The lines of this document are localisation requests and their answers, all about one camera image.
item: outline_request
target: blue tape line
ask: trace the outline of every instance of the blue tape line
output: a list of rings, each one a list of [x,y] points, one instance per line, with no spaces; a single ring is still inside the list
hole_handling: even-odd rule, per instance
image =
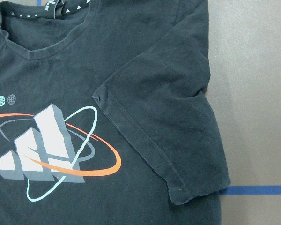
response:
[[[280,186],[229,186],[221,195],[281,195]]]

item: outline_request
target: stitching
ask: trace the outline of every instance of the stitching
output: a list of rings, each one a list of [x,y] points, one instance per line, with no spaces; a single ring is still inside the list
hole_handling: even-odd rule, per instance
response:
[[[27,61],[38,61],[38,60],[49,59],[49,58],[51,58],[51,57],[53,57],[53,56],[55,56],[55,55],[61,53],[61,52],[64,51],[66,48],[68,48],[77,38],[79,38],[79,37],[87,30],[87,28],[88,28],[90,25],[92,25],[92,23],[94,22],[94,18],[97,16],[97,13],[98,13],[98,11],[99,11],[100,4],[101,4],[101,0],[99,0],[99,1],[97,2],[97,6],[96,6],[97,9],[96,9],[96,12],[95,12],[95,14],[94,14],[94,16],[93,16],[93,20],[92,20],[91,23],[81,32],[81,34],[80,34],[79,36],[77,36],[76,38],[74,38],[71,42],[69,42],[68,45],[66,45],[66,46],[64,46],[63,48],[61,48],[61,49],[60,49],[59,51],[57,51],[55,54],[49,55],[49,56],[44,57],[44,58],[29,59],[29,58],[27,58],[26,56],[20,55],[18,52],[14,51],[14,50],[9,46],[9,44],[7,43],[7,40],[6,40],[5,36],[2,34],[2,32],[0,32],[0,34],[3,36],[3,38],[4,38],[4,40],[5,40],[5,43],[6,43],[6,45],[8,46],[8,48],[9,48],[14,54],[20,56],[21,58],[24,58],[24,59],[27,60]]]
[[[177,24],[177,17],[178,17],[180,5],[181,5],[181,0],[179,0],[179,3],[178,3],[178,8],[177,8],[177,11],[176,11],[176,16],[175,16],[175,21],[174,21],[174,26]]]
[[[111,94],[112,98],[114,98],[114,100],[121,106],[122,109],[119,109],[119,110],[124,111],[124,112],[126,113],[126,115],[127,115],[132,121],[134,121],[134,122],[137,124],[137,126],[138,126],[137,128],[140,129],[140,130],[146,135],[146,137],[148,137],[148,139],[152,142],[153,147],[156,148],[158,154],[161,156],[161,158],[164,159],[164,161],[169,165],[169,167],[170,167],[170,169],[173,171],[173,173],[177,175],[178,179],[179,179],[180,182],[183,184],[182,188],[183,188],[184,190],[186,190],[187,193],[189,193],[189,194],[191,194],[192,196],[194,196],[194,194],[192,193],[192,191],[188,188],[187,183],[184,181],[184,179],[183,179],[183,178],[181,177],[181,175],[178,173],[177,169],[176,169],[176,168],[174,167],[174,165],[171,163],[169,157],[168,157],[167,154],[162,150],[162,148],[160,148],[159,145],[151,139],[151,137],[143,130],[143,128],[135,121],[135,119],[127,112],[127,110],[123,107],[123,105],[115,98],[115,96],[110,92],[110,90],[109,90],[104,84],[102,84],[102,86],[106,89],[106,91],[107,91],[108,93]],[[188,195],[187,195],[185,192],[183,192],[183,195],[184,195],[184,197],[185,197],[185,199],[186,199],[187,201],[189,201],[189,200],[191,199],[191,198],[188,197]]]
[[[178,11],[179,11],[179,9],[180,9],[180,2],[181,2],[181,0],[179,1],[179,6],[178,6],[178,9],[177,9],[177,13],[176,13],[176,19],[175,19],[175,23],[174,23],[174,25],[176,25],[177,24],[177,18],[178,18]],[[196,8],[193,10],[193,11],[191,11],[188,15],[190,15],[190,14],[192,14],[192,13],[194,13],[196,10],[197,10],[197,8],[200,6],[200,5],[202,5],[204,2],[207,2],[208,3],[208,0],[203,0],[203,1],[201,1],[197,6],[196,6]]]

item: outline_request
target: t-shirt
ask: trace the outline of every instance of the t-shirt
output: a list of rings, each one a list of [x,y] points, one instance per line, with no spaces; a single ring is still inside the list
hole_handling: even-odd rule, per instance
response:
[[[0,225],[219,225],[206,0],[0,3]]]

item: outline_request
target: orange orbit line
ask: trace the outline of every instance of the orange orbit line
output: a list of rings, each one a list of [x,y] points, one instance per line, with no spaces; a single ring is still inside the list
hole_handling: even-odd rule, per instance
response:
[[[107,175],[114,174],[121,168],[121,165],[122,165],[121,156],[119,155],[117,150],[115,150],[115,148],[112,147],[109,143],[107,143],[104,139],[102,139],[101,137],[99,137],[97,135],[94,135],[94,134],[92,134],[92,135],[95,136],[96,138],[98,138],[100,141],[104,142],[113,151],[113,153],[115,154],[115,157],[116,157],[116,163],[114,166],[107,168],[107,169],[101,169],[101,170],[71,170],[71,169],[66,169],[66,168],[59,167],[59,166],[50,165],[45,162],[40,162],[40,161],[34,160],[29,157],[27,157],[27,158],[29,158],[31,161],[33,161],[37,164],[42,165],[43,167],[57,170],[59,172],[65,173],[65,174],[75,175],[75,176],[101,177],[101,176],[107,176]]]

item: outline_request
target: gray globe icon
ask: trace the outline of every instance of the gray globe icon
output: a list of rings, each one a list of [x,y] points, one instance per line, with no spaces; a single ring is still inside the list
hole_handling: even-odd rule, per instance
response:
[[[4,104],[5,104],[5,97],[0,96],[0,106],[4,106]]]
[[[13,105],[13,104],[15,103],[15,95],[10,95],[10,96],[8,96],[7,102],[8,102],[10,105]]]

